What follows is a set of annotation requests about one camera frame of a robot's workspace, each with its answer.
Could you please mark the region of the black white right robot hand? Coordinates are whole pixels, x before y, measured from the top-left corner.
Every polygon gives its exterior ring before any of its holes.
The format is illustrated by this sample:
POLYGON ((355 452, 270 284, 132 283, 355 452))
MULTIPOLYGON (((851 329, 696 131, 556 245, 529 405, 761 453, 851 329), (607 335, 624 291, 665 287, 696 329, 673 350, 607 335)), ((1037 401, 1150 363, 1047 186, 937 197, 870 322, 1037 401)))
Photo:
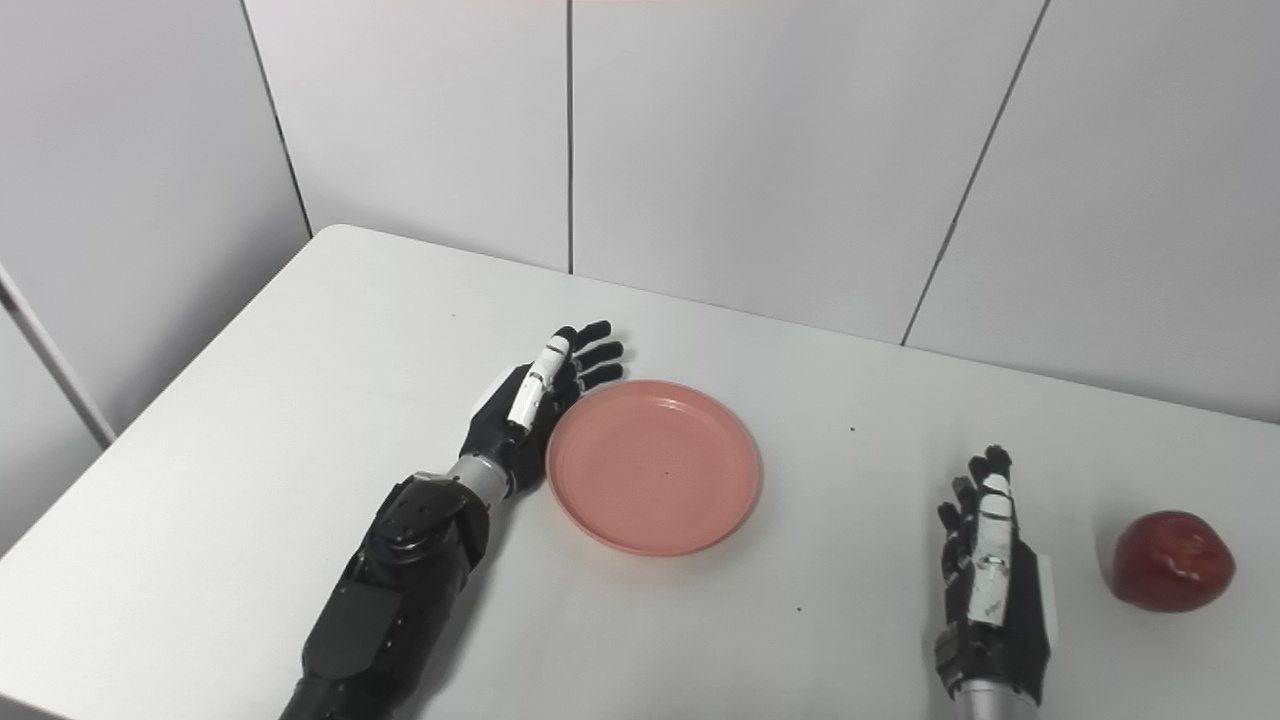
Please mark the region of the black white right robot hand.
POLYGON ((1011 468, 991 445, 937 509, 945 628, 934 666, 957 719, 1038 719, 1059 638, 1052 565, 1023 538, 1011 468))

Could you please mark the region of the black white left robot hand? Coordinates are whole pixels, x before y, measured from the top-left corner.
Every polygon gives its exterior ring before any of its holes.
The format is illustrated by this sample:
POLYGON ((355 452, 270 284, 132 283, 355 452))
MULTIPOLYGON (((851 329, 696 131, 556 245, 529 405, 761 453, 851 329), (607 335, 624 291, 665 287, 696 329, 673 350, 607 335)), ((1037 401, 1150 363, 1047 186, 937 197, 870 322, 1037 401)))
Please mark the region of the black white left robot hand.
POLYGON ((625 345, 608 320, 559 328, 531 363, 517 365, 474 415, 461 457, 483 457, 504 477, 504 497, 535 487, 550 434, 589 392, 621 380, 625 345))

